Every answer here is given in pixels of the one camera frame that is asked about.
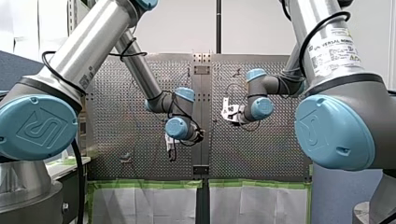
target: cable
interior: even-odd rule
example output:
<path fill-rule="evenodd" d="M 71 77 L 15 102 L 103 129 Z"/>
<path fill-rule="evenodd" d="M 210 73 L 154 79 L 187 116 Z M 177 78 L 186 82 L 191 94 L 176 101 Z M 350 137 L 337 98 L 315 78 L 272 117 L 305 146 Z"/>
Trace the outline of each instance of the cable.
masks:
<path fill-rule="evenodd" d="M 396 91 L 388 91 L 390 95 L 396 96 Z"/>
<path fill-rule="evenodd" d="M 285 13 L 286 18 L 288 18 L 288 20 L 291 21 L 291 16 L 288 10 L 286 9 L 286 0 L 281 0 L 281 2 L 282 2 L 283 13 Z"/>
<path fill-rule="evenodd" d="M 73 87 L 74 89 L 78 90 L 82 95 L 81 96 L 85 96 L 87 93 L 80 87 L 78 87 L 77 85 L 75 85 L 74 83 L 72 83 L 69 80 L 66 80 L 64 77 L 62 77 L 57 71 L 55 71 L 55 69 L 53 69 L 49 62 L 47 61 L 46 56 L 48 54 L 54 54 L 56 53 L 56 51 L 45 51 L 41 54 L 41 59 L 43 61 L 43 64 L 49 69 L 49 71 L 55 75 L 57 78 L 59 78 L 61 81 L 63 81 L 64 83 L 66 83 L 67 85 Z"/>
<path fill-rule="evenodd" d="M 84 205 L 85 205 L 85 176 L 84 167 L 82 165 L 81 154 L 78 149 L 76 139 L 72 142 L 72 148 L 75 153 L 77 170 L 78 170 L 78 218 L 77 224 L 82 224 L 84 219 Z"/>
<path fill-rule="evenodd" d="M 133 44 L 135 41 L 136 41 L 136 37 L 134 37 L 134 38 L 131 40 L 131 42 L 128 43 L 128 45 L 127 45 L 126 48 L 122 51 L 121 54 L 109 53 L 108 55 L 120 57 L 120 61 L 122 61 L 122 62 L 123 62 L 123 59 L 122 59 L 122 58 L 125 58 L 125 57 L 134 57 L 134 56 L 138 56 L 138 55 L 142 55 L 142 56 L 148 55 L 146 52 L 137 52 L 137 53 L 134 53 L 134 54 L 126 54 L 126 51 L 128 51 L 128 49 L 132 46 L 132 44 Z"/>
<path fill-rule="evenodd" d="M 172 106 L 175 105 L 175 106 L 177 107 L 177 109 L 180 110 L 181 113 L 183 113 L 183 115 L 178 115 L 178 116 L 179 116 L 179 117 L 185 117 L 185 118 L 189 119 L 193 124 L 195 124 L 195 126 L 196 126 L 196 130 L 195 130 L 195 131 L 197 131 L 197 132 L 200 133 L 200 132 L 202 131 L 202 129 L 201 129 L 201 127 L 199 126 L 199 124 L 192 118 L 192 116 L 190 116 L 189 114 L 187 114 L 186 111 L 184 111 L 184 110 L 176 103 L 175 100 L 176 100 L 176 94 L 175 94 L 174 92 L 172 92 L 172 102 L 171 102 L 171 104 L 169 105 L 167 117 L 168 117 L 169 119 L 172 118 L 172 116 L 171 116 L 171 110 L 172 110 Z M 202 141 L 202 138 L 200 138 L 199 135 L 198 135 L 197 138 L 194 139 L 194 142 L 193 142 L 192 145 L 187 145 L 187 144 L 183 143 L 181 140 L 180 140 L 179 142 L 180 142 L 181 145 L 183 145 L 183 146 L 185 146 L 185 147 L 193 147 L 193 146 L 195 146 L 195 144 L 197 144 L 197 143 L 199 143 L 199 142 L 201 142 L 201 141 Z"/>
<path fill-rule="evenodd" d="M 225 94 L 226 94 L 226 95 L 228 95 L 228 89 L 230 89 L 231 86 L 237 86 L 237 87 L 239 87 L 239 88 L 244 89 L 245 91 L 247 91 L 247 89 L 246 89 L 244 86 L 242 86 L 242 85 L 240 85 L 240 84 L 238 84 L 238 83 L 231 83 L 231 84 L 228 85 L 227 88 L 225 89 Z"/>
<path fill-rule="evenodd" d="M 390 222 L 396 220 L 396 213 L 393 213 L 392 215 L 390 215 L 389 217 L 385 218 L 382 222 L 380 222 L 379 224 L 389 224 Z"/>
<path fill-rule="evenodd" d="M 303 74 L 303 76 L 306 77 L 305 74 L 305 70 L 304 70 L 304 55 L 305 55 L 305 51 L 308 48 L 309 42 L 311 41 L 311 39 L 315 36 L 315 34 L 320 31 L 320 29 L 322 28 L 322 26 L 328 22 L 331 21 L 334 18 L 340 17 L 340 16 L 345 16 L 345 21 L 349 21 L 351 14 L 349 12 L 346 11 L 340 11 L 340 12 L 336 12 L 334 14 L 332 14 L 330 17 L 324 19 L 323 21 L 320 21 L 315 28 L 309 32 L 309 34 L 306 36 L 303 44 L 301 45 L 300 48 L 300 55 L 299 55 L 299 65 L 300 65 L 300 69 L 301 69 L 301 73 Z"/>

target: perforated metal panel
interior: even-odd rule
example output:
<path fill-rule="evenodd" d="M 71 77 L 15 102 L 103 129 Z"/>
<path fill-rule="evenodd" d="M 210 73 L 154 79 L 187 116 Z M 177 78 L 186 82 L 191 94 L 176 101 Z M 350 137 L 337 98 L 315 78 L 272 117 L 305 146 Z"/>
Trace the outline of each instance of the perforated metal panel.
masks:
<path fill-rule="evenodd" d="M 281 181 L 305 181 L 309 160 L 300 150 L 294 136 L 294 111 L 299 99 L 270 96 L 275 105 L 273 115 L 262 121 L 255 132 L 233 127 L 222 119 L 222 98 L 227 87 L 231 104 L 246 104 L 245 74 L 253 68 L 264 68 L 268 74 L 279 74 L 285 56 L 213 55 L 213 119 L 210 151 L 212 178 L 259 178 Z M 249 124 L 253 130 L 257 122 Z"/>
<path fill-rule="evenodd" d="M 165 91 L 191 85 L 190 55 L 149 55 L 148 63 Z M 108 58 L 91 84 L 87 100 L 87 144 L 98 157 L 90 179 L 191 179 L 191 149 L 178 147 L 170 162 L 164 141 L 166 115 L 144 109 L 144 96 L 119 58 Z M 128 162 L 120 157 L 131 155 Z"/>
<path fill-rule="evenodd" d="M 298 99 L 271 96 L 276 111 L 253 133 L 231 126 L 220 115 L 229 84 L 246 87 L 245 73 L 252 68 L 276 74 L 288 57 L 206 55 L 205 62 L 198 62 L 192 55 L 158 54 L 147 59 L 164 90 L 179 86 L 195 89 L 194 117 L 206 130 L 205 141 L 193 148 L 178 147 L 177 161 L 169 162 L 164 124 L 159 120 L 166 116 L 155 117 L 144 110 L 144 96 L 127 68 L 118 58 L 109 58 L 87 98 L 87 147 L 97 153 L 90 165 L 90 179 L 192 179 L 192 163 L 201 162 L 209 163 L 211 178 L 307 180 L 309 160 L 294 137 Z M 199 64 L 210 67 L 211 74 L 194 75 L 194 66 Z M 246 93 L 240 87 L 230 87 L 231 103 L 244 103 Z M 128 153 L 131 161 L 121 163 L 120 157 Z"/>

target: white wall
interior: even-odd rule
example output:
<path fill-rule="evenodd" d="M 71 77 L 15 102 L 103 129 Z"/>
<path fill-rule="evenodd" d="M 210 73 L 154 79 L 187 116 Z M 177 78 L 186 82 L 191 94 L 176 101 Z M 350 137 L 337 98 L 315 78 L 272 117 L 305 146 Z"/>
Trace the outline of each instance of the white wall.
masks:
<path fill-rule="evenodd" d="M 277 0 L 224 0 L 223 53 L 290 54 L 291 23 Z"/>
<path fill-rule="evenodd" d="M 209 52 L 216 48 L 215 21 L 215 0 L 160 0 L 135 35 L 143 51 Z"/>
<path fill-rule="evenodd" d="M 388 85 L 393 74 L 389 68 L 392 0 L 356 0 L 347 10 L 352 13 L 348 25 L 366 70 L 378 73 Z"/>

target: wire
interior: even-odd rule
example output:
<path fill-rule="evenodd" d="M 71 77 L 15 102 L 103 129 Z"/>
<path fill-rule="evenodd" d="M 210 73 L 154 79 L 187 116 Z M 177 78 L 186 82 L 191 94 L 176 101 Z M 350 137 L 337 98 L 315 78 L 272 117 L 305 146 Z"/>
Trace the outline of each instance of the wire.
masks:
<path fill-rule="evenodd" d="M 286 18 L 288 18 L 288 20 L 291 21 L 291 16 L 288 10 L 286 9 L 286 0 L 282 0 L 281 2 L 282 2 L 283 13 L 285 13 Z"/>
<path fill-rule="evenodd" d="M 379 224 L 389 224 L 390 222 L 396 220 L 396 213 L 393 213 L 392 215 L 390 215 L 389 217 L 385 218 L 382 222 L 380 222 Z"/>
<path fill-rule="evenodd" d="M 283 80 L 283 78 L 282 78 L 283 76 L 282 75 L 273 75 L 273 77 L 276 77 L 280 82 L 282 82 L 282 84 L 286 88 L 286 91 L 288 91 L 288 95 L 287 96 L 280 95 L 280 97 L 282 97 L 283 99 L 288 99 L 290 97 L 290 95 L 291 95 L 288 83 L 286 83 L 286 81 Z"/>
<path fill-rule="evenodd" d="M 301 73 L 303 74 L 303 76 L 306 77 L 305 69 L 304 69 L 304 55 L 305 55 L 306 49 L 308 48 L 309 42 L 310 42 L 311 39 L 315 36 L 315 34 L 316 34 L 318 31 L 320 31 L 320 29 L 322 28 L 322 26 L 323 26 L 326 22 L 331 21 L 332 19 L 335 19 L 335 18 L 340 17 L 340 16 L 345 16 L 345 17 L 346 17 L 346 18 L 345 18 L 345 21 L 349 21 L 349 19 L 350 19 L 350 17 L 351 17 L 351 14 L 350 14 L 349 12 L 346 12 L 346 11 L 336 12 L 336 13 L 332 14 L 330 17 L 324 19 L 323 21 L 320 21 L 320 22 L 315 26 L 315 28 L 314 28 L 311 32 L 309 32 L 309 34 L 306 36 L 306 38 L 305 38 L 303 44 L 301 45 L 301 48 L 300 48 L 300 55 L 299 55 L 299 65 L 300 65 Z"/>
<path fill-rule="evenodd" d="M 77 224 L 82 224 L 84 219 L 84 205 L 85 205 L 85 176 L 84 167 L 82 165 L 81 154 L 78 149 L 76 139 L 72 142 L 72 148 L 75 153 L 77 170 L 78 170 L 78 218 Z"/>
<path fill-rule="evenodd" d="M 227 88 L 225 89 L 225 94 L 226 94 L 226 95 L 228 95 L 228 89 L 230 89 L 231 86 L 237 86 L 237 87 L 239 87 L 239 88 L 244 89 L 245 91 L 247 91 L 247 89 L 246 89 L 244 86 L 242 86 L 242 85 L 240 85 L 240 84 L 238 84 L 238 83 L 231 83 L 231 84 L 228 85 Z"/>
<path fill-rule="evenodd" d="M 396 96 L 396 91 L 388 91 L 388 93 L 389 93 L 390 95 Z"/>
<path fill-rule="evenodd" d="M 56 51 L 45 51 L 41 54 L 41 59 L 43 61 L 43 64 L 49 69 L 49 71 L 55 75 L 57 78 L 59 78 L 61 81 L 63 81 L 64 83 L 66 83 L 67 85 L 73 87 L 74 89 L 78 90 L 81 93 L 81 96 L 85 96 L 87 93 L 80 87 L 78 87 L 77 85 L 75 85 L 73 82 L 66 80 L 64 77 L 62 77 L 57 71 L 55 71 L 55 69 L 53 69 L 49 62 L 47 61 L 47 55 L 48 54 L 54 54 L 56 53 Z"/>
<path fill-rule="evenodd" d="M 128 51 L 128 49 L 132 46 L 132 44 L 133 44 L 135 41 L 136 41 L 136 37 L 134 37 L 134 38 L 131 40 L 131 42 L 128 43 L 128 45 L 125 47 L 125 49 L 122 51 L 121 54 L 109 53 L 108 55 L 120 57 L 120 61 L 122 61 L 122 62 L 123 62 L 123 59 L 122 59 L 122 58 L 125 58 L 125 57 L 134 57 L 134 56 L 139 56 L 139 55 L 141 55 L 141 56 L 144 57 L 144 56 L 148 55 L 147 52 L 137 52 L 137 53 L 133 53 L 133 54 L 126 54 L 126 51 Z"/>

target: green tape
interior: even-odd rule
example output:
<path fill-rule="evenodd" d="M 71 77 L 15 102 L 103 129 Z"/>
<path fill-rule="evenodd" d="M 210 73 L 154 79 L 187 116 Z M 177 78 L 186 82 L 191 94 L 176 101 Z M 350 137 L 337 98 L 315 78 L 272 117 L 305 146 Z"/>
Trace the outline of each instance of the green tape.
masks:
<path fill-rule="evenodd" d="M 199 189 L 202 181 L 154 181 L 120 179 L 114 181 L 90 181 L 96 189 Z"/>
<path fill-rule="evenodd" d="M 229 180 L 209 180 L 210 188 L 237 188 L 237 187 L 262 187 L 273 189 L 309 189 L 310 184 L 277 182 L 265 180 L 229 179 Z"/>

